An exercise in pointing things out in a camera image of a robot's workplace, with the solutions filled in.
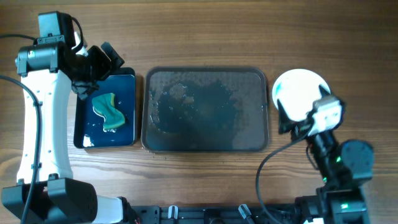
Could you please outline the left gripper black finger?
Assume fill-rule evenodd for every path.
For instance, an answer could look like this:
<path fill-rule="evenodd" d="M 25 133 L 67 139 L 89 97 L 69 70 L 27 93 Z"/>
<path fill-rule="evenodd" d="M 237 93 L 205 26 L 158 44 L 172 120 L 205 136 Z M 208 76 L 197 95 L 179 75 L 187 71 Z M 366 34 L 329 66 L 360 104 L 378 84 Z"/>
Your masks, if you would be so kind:
<path fill-rule="evenodd" d="M 101 45 L 101 49 L 103 51 L 100 60 L 100 69 L 102 73 L 111 73 L 121 68 L 124 64 L 124 60 L 109 42 L 104 42 Z"/>
<path fill-rule="evenodd" d="M 84 81 L 84 80 L 73 80 L 72 91 L 81 100 L 88 98 L 94 91 L 99 89 L 97 81 Z"/>

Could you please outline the green yellow sponge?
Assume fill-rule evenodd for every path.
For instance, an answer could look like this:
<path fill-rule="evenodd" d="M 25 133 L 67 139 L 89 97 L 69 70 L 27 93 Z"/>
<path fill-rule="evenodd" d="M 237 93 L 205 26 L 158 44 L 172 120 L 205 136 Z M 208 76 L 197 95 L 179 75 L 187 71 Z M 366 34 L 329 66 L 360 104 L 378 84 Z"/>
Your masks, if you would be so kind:
<path fill-rule="evenodd" d="M 126 122 L 122 112 L 116 109 L 114 100 L 114 93 L 106 93 L 96 96 L 91 100 L 93 104 L 93 111 L 98 116 L 104 118 L 104 130 L 117 129 Z"/>

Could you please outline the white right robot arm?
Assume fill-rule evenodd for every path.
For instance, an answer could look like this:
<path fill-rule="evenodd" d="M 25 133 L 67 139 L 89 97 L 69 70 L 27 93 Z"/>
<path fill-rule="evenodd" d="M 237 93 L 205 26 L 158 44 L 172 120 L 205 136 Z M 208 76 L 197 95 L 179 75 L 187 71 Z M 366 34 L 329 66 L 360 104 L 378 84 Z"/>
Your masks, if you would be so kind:
<path fill-rule="evenodd" d="M 292 121 L 281 100 L 279 132 L 307 142 L 306 154 L 320 172 L 324 185 L 313 196 L 295 200 L 300 223 L 369 223 L 363 185 L 373 177 L 374 150 L 367 141 L 339 143 L 333 135 L 343 122 L 345 103 L 322 85 L 302 121 Z"/>

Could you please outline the white plate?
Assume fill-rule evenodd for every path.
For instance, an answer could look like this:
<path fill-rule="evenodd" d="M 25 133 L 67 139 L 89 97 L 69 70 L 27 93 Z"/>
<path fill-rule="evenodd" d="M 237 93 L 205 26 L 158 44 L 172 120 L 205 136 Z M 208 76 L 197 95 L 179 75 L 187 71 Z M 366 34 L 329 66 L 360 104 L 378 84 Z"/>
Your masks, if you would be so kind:
<path fill-rule="evenodd" d="M 301 68 L 292 69 L 275 81 L 272 100 L 277 109 L 280 101 L 289 119 L 301 121 L 312 110 L 313 102 L 322 97 L 319 85 L 330 93 L 327 82 L 319 74 Z"/>

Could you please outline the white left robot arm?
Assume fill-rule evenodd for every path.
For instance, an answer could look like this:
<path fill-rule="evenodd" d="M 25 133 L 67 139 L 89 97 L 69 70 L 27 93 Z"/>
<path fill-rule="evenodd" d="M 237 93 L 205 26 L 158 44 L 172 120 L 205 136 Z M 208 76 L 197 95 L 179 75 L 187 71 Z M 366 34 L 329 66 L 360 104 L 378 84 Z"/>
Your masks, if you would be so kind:
<path fill-rule="evenodd" d="M 67 106 L 71 92 L 86 98 L 121 67 L 109 43 L 82 52 L 54 42 L 20 49 L 24 92 L 24 147 L 17 184 L 2 190 L 2 204 L 22 223 L 126 223 L 134 213 L 123 197 L 104 197 L 75 180 L 68 156 Z"/>

